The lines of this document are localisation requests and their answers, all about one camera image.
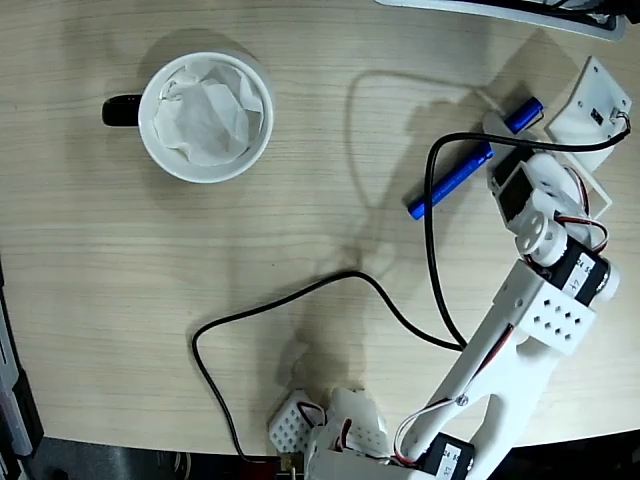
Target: wooden table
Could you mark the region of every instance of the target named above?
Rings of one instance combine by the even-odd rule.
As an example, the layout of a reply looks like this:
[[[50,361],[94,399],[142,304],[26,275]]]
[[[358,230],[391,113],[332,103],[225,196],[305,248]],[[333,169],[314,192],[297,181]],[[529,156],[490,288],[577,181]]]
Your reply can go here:
[[[190,335],[338,268],[371,273],[444,336],[422,227],[402,205],[432,142],[474,127],[487,96],[510,109],[531,92],[553,114],[590,54],[640,99],[639,28],[613,44],[373,0],[12,0],[0,26],[5,293],[47,434],[89,442],[231,452]],[[216,47],[268,69],[276,127],[247,173],[192,185],[161,171],[135,129],[104,127],[100,107],[170,59]],[[616,202],[607,254],[620,291],[559,367],[523,443],[640,428],[639,149],[630,138],[597,173]],[[516,259],[513,238],[483,174],[437,210],[443,285],[470,337]],[[364,386],[393,428],[456,358],[409,335],[358,280],[202,345],[255,454],[272,451],[266,423],[293,387],[319,398]],[[471,410],[450,431],[468,435],[481,417]]]

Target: mug handle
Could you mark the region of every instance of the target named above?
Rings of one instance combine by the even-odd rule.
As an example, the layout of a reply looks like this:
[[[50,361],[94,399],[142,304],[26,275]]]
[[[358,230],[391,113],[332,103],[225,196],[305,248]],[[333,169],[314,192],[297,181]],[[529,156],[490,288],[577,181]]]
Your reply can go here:
[[[142,95],[118,95],[102,104],[102,122],[109,127],[137,127]]]

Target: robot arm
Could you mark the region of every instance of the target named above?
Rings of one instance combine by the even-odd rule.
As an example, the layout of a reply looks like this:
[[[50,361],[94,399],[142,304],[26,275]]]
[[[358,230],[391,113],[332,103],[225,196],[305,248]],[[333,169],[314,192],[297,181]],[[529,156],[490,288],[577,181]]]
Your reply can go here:
[[[389,455],[372,455],[355,438],[348,450],[336,451],[336,435],[346,418],[356,419],[358,431],[386,440],[382,420],[375,415],[369,415],[375,420],[357,420],[363,398],[354,397],[342,409],[336,406],[348,402],[337,398],[331,402],[329,422],[310,443],[307,478],[485,480],[524,432],[558,362],[589,331],[596,315],[590,308],[593,300],[606,301],[615,294],[618,272],[600,256],[606,229],[586,213],[584,192],[570,171],[549,153],[515,149],[488,175],[523,259],[516,261],[430,401],[409,418],[415,422],[401,445],[394,441],[401,465],[380,462]],[[484,421],[469,443],[458,444],[441,433],[451,419],[485,397],[490,400]]]
[[[472,480],[486,479],[515,445],[556,365],[591,327],[591,302],[610,299],[619,283],[617,270],[599,255],[606,236],[597,236],[579,185],[552,155],[526,158],[516,149],[489,171],[489,186],[524,260],[428,405],[453,402],[420,415],[398,452],[418,462],[449,420],[490,396],[470,440]],[[562,221],[568,218],[574,221]]]

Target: blue pen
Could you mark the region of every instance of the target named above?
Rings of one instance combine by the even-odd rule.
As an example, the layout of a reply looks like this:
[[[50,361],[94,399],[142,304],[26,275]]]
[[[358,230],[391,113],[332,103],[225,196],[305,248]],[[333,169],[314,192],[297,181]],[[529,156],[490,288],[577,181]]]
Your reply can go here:
[[[543,109],[540,101],[531,97],[513,115],[505,120],[505,125],[514,134],[521,132]],[[449,172],[433,187],[431,205],[436,206],[444,197],[449,195],[455,188],[464,182],[482,164],[493,157],[493,149],[487,142],[482,142],[471,152],[471,154],[457,168]],[[407,209],[414,220],[419,220],[424,216],[424,195],[411,202]]]

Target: black cable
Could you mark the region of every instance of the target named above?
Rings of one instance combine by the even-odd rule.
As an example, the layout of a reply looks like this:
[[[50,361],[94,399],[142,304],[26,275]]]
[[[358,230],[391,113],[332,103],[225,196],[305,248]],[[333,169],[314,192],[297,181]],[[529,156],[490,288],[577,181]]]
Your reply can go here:
[[[236,430],[231,412],[229,411],[229,407],[227,406],[227,403],[225,402],[224,397],[220,393],[220,390],[218,389],[215,382],[213,381],[213,378],[211,378],[211,375],[207,371],[207,368],[205,367],[204,362],[202,361],[202,357],[200,356],[200,351],[198,349],[198,339],[203,334],[205,334],[206,332],[208,332],[214,327],[219,327],[221,325],[225,325],[227,323],[231,323],[236,320],[249,318],[254,315],[258,315],[260,313],[273,310],[274,308],[281,307],[287,303],[297,300],[298,298],[303,297],[315,290],[318,290],[319,288],[322,288],[326,285],[329,285],[331,283],[338,282],[340,280],[344,280],[347,278],[359,278],[367,282],[369,285],[371,285],[374,288],[374,290],[378,293],[378,295],[380,295],[384,303],[387,305],[387,308],[391,310],[391,313],[393,313],[393,315],[397,318],[400,324],[403,327],[405,327],[407,330],[409,330],[411,333],[413,333],[415,336],[417,336],[418,338],[426,342],[429,342],[433,345],[436,345],[438,347],[454,350],[457,352],[462,351],[462,348],[459,345],[456,345],[455,343],[450,343],[450,342],[441,340],[437,337],[434,337],[432,335],[429,335],[428,333],[423,332],[422,330],[417,328],[415,325],[413,325],[409,320],[407,320],[404,317],[404,315],[402,315],[400,310],[398,310],[398,307],[394,305],[393,301],[391,300],[387,292],[384,291],[382,286],[377,281],[375,281],[372,277],[370,277],[366,273],[358,272],[358,271],[345,271],[345,272],[334,273],[332,275],[329,275],[328,277],[325,277],[309,285],[308,287],[298,290],[297,292],[287,295],[286,297],[283,297],[274,302],[268,303],[266,305],[261,305],[256,308],[252,308],[251,310],[247,310],[245,312],[236,313],[234,315],[229,315],[219,320],[214,320],[212,322],[209,322],[203,325],[202,327],[200,327],[200,329],[198,329],[198,331],[194,334],[193,338],[191,339],[191,350],[193,352],[193,357],[195,358],[196,364],[200,369],[200,372],[204,376],[205,380],[209,384],[209,387],[211,388],[211,391],[213,392],[216,399],[218,400],[218,403],[220,404],[220,408],[222,409],[222,413],[224,414],[225,419],[227,421],[227,425],[229,427],[229,433],[231,434],[231,440],[233,441],[233,446],[238,452],[238,455],[240,456],[240,458],[242,458],[243,460],[247,462],[254,462],[253,460],[249,459],[242,450],[242,446],[240,445],[240,440],[238,439],[238,432]]]
[[[431,150],[429,150],[429,155],[427,156],[427,166],[424,176],[424,198],[431,198],[433,195],[433,179],[435,175],[436,168],[436,158],[438,157],[438,153],[440,149],[445,146],[447,143],[451,142],[459,142],[462,140],[477,140],[481,142],[489,142],[489,143],[498,143],[501,145],[509,145],[512,147],[528,147],[539,150],[549,150],[555,152],[573,152],[573,153],[584,153],[584,152],[596,152],[598,150],[605,150],[607,148],[613,147],[617,145],[622,140],[624,140],[631,133],[631,122],[629,118],[625,118],[627,128],[622,133],[619,133],[615,137],[607,140],[606,142],[598,143],[595,145],[560,145],[556,143],[545,143],[545,142],[533,142],[530,140],[524,140],[520,138],[509,138],[509,137],[501,137],[499,135],[490,135],[487,133],[451,133],[449,135],[445,135],[444,137],[436,140],[436,143],[433,144]],[[424,212],[424,236],[425,236],[425,247],[427,250],[427,265],[429,266],[429,277],[431,279],[431,289],[433,290],[433,296],[435,298],[436,304],[438,306],[438,310],[440,311],[440,315],[442,316],[442,321],[446,325],[451,336],[455,338],[455,340],[460,344],[462,348],[467,346],[467,342],[464,337],[460,334],[458,329],[456,328],[451,315],[449,314],[449,310],[447,308],[447,303],[444,299],[444,294],[442,292],[442,286],[440,285],[440,277],[438,275],[438,265],[436,262],[436,250],[435,250],[435,240],[433,236],[433,207],[430,202],[425,202],[425,212]]]

